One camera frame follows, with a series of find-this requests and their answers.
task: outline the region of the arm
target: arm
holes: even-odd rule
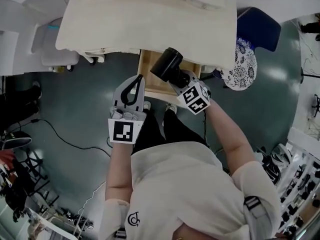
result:
[[[105,200],[119,199],[130,203],[132,188],[131,153],[133,145],[114,143],[107,174]]]
[[[244,164],[255,161],[254,152],[239,126],[212,99],[205,110],[226,154],[231,175]]]

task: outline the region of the black camera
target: black camera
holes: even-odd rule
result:
[[[169,47],[163,52],[150,71],[162,81],[169,81],[172,85],[183,89],[190,83],[190,76],[179,68],[183,58],[180,52]]]

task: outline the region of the blue chair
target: blue chair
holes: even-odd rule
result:
[[[277,49],[281,26],[262,10],[249,7],[238,15],[236,35],[271,52]]]

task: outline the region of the black cable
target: black cable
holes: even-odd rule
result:
[[[109,146],[109,148],[114,148],[113,146],[111,146],[111,144],[109,144],[109,142],[108,142],[108,140],[110,141],[110,137],[108,137],[107,139],[106,139],[106,144]]]
[[[204,110],[203,113],[204,113],[204,119],[203,119],[204,140],[207,141],[207,113],[206,113],[206,110]]]
[[[21,125],[20,122],[18,122],[19,127],[14,128],[13,130],[7,132],[5,135],[11,134],[11,133],[13,133],[15,130],[17,130],[17,129],[20,129],[20,131],[21,131],[21,127],[27,126],[27,125],[29,125],[29,124],[31,124],[31,123],[32,123],[32,120],[31,120],[30,122],[27,122],[27,123],[23,124],[23,125]]]
[[[0,88],[1,94],[4,94],[4,89],[5,89],[5,77],[2,76],[1,77],[1,88]]]
[[[62,140],[64,143],[66,143],[66,144],[68,144],[68,145],[70,145],[70,146],[72,146],[72,147],[74,147],[74,148],[77,148],[77,149],[79,149],[79,150],[91,150],[91,149],[101,150],[101,151],[104,152],[108,157],[111,157],[105,150],[103,150],[102,148],[100,148],[100,147],[98,147],[98,146],[80,147],[80,146],[73,145],[73,144],[71,144],[70,142],[64,140],[62,137],[59,136],[59,134],[57,133],[57,131],[56,131],[56,129],[53,127],[53,125],[52,125],[49,121],[47,121],[47,120],[45,120],[45,119],[33,119],[33,120],[31,120],[29,123],[37,123],[37,122],[39,122],[39,121],[46,122],[46,123],[52,128],[52,130],[54,131],[55,135],[56,135],[60,140]]]

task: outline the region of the gray floor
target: gray floor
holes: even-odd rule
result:
[[[285,142],[293,123],[300,88],[300,45],[296,28],[290,22],[282,25],[276,52],[256,49],[257,77],[245,91],[223,88],[223,81],[207,80],[212,97],[235,120],[252,146],[265,146],[267,151]],[[13,77],[17,90],[25,90],[33,80],[42,86],[40,114],[50,121],[69,142],[82,147],[99,146],[110,152],[108,117],[113,92],[125,79],[137,73],[138,55],[113,53],[105,63],[95,66],[81,59],[74,72],[30,73]],[[165,104],[151,100],[161,122]],[[180,109],[178,117],[203,136],[204,115],[193,116]],[[78,150],[59,140],[44,122],[23,129],[33,138],[32,146],[43,151],[44,166],[60,194],[59,204],[76,212],[92,192],[105,180],[109,158],[99,150]],[[213,151],[221,146],[208,124],[207,140]],[[84,214],[95,222],[87,232],[94,237],[99,229],[104,187],[89,201]]]

